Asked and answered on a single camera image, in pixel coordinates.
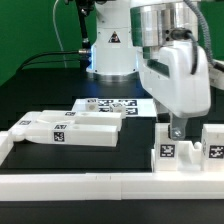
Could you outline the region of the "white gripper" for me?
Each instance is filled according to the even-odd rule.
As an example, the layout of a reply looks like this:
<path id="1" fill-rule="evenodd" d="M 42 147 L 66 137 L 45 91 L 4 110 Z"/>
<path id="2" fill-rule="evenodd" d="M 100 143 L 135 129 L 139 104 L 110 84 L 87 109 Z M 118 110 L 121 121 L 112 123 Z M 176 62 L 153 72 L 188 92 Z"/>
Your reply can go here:
<path id="1" fill-rule="evenodd" d="M 158 62 L 167 66 L 169 75 L 166 76 L 150 68 L 143 53 L 138 52 L 142 87 L 172 112 L 169 128 L 172 140 L 185 138 L 185 118 L 204 116 L 211 106 L 206 54 L 201 47 L 198 48 L 198 66 L 194 75 L 191 74 L 191 56 L 191 44 L 162 47 L 158 52 Z"/>

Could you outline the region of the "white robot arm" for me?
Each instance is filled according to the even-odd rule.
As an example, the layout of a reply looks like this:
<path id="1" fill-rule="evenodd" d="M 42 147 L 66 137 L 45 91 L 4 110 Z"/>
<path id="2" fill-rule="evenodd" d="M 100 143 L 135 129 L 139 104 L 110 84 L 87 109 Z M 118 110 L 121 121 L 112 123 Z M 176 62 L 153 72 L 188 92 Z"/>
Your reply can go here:
<path id="1" fill-rule="evenodd" d="M 224 73 L 199 1 L 93 0 L 97 39 L 87 72 L 107 82 L 137 73 L 158 111 L 170 115 L 173 140 L 185 138 L 188 119 L 208 113 L 209 70 Z"/>

